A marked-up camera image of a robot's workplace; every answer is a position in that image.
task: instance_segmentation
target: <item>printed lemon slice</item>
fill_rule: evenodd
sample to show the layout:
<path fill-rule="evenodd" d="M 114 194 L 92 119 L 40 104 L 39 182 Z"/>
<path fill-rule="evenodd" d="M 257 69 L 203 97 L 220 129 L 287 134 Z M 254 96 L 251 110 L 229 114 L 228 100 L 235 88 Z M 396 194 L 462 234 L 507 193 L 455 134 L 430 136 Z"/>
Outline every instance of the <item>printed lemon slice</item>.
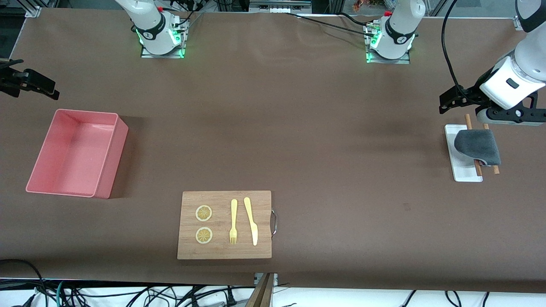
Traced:
<path fill-rule="evenodd" d="M 195 211 L 195 217 L 201 221 L 208 221 L 212 216 L 212 209 L 207 205 L 202 205 Z"/>
<path fill-rule="evenodd" d="M 212 230 L 209 227 L 201 227 L 195 233 L 195 239 L 201 244 L 207 244 L 212 239 Z"/>

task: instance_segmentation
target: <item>folded gray cloth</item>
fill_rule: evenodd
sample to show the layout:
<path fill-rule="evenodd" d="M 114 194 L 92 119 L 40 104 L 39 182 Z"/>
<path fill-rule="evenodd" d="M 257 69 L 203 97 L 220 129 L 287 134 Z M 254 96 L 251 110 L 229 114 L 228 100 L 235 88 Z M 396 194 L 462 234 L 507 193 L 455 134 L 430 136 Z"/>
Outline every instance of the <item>folded gray cloth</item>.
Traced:
<path fill-rule="evenodd" d="M 455 137 L 454 145 L 461 154 L 481 160 L 485 165 L 501 165 L 501 156 L 491 130 L 461 130 Z"/>

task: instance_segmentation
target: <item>brown table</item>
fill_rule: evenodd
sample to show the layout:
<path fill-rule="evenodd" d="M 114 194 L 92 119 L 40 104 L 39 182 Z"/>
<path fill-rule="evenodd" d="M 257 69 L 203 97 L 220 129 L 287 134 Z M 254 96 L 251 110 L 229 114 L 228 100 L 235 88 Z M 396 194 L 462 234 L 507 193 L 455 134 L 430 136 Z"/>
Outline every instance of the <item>brown table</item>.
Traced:
<path fill-rule="evenodd" d="M 501 175 L 453 180 L 443 126 L 473 108 L 438 114 L 452 86 L 440 19 L 423 20 L 408 66 L 367 64 L 357 34 L 284 14 L 205 14 L 184 60 L 140 59 L 130 26 L 123 11 L 27 20 L 14 58 L 61 98 L 0 96 L 1 258 L 47 278 L 546 290 L 545 128 L 492 126 Z M 447 37 L 469 86 L 524 33 L 458 19 Z M 129 126 L 112 199 L 25 192 L 58 108 Z M 182 191 L 202 190 L 272 190 L 273 258 L 178 261 Z"/>

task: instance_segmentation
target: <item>wooden cutting board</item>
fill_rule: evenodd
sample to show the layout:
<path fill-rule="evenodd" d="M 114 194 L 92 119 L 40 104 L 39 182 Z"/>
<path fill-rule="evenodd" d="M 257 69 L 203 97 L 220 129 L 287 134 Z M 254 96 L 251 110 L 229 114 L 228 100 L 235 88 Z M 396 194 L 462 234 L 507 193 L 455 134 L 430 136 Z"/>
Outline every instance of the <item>wooden cutting board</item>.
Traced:
<path fill-rule="evenodd" d="M 252 244 L 250 222 L 243 199 L 249 197 L 252 216 L 258 225 L 258 244 Z M 231 201 L 237 199 L 237 244 L 229 243 L 232 227 Z M 212 216 L 201 222 L 195 211 L 207 205 Z M 184 192 L 180 210 L 178 259 L 256 259 L 271 258 L 271 191 L 205 191 Z M 209 227 L 212 239 L 206 244 L 197 242 L 199 228 Z"/>

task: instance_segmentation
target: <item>teal cable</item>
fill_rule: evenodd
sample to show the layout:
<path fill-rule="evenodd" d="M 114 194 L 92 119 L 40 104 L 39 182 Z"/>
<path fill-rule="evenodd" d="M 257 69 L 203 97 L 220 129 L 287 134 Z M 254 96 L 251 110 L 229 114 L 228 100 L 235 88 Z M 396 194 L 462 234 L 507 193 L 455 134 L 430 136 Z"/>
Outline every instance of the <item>teal cable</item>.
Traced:
<path fill-rule="evenodd" d="M 63 281 L 59 282 L 59 286 L 57 287 L 57 295 L 55 296 L 55 299 L 57 301 L 57 307 L 61 307 L 61 287 L 63 285 Z"/>

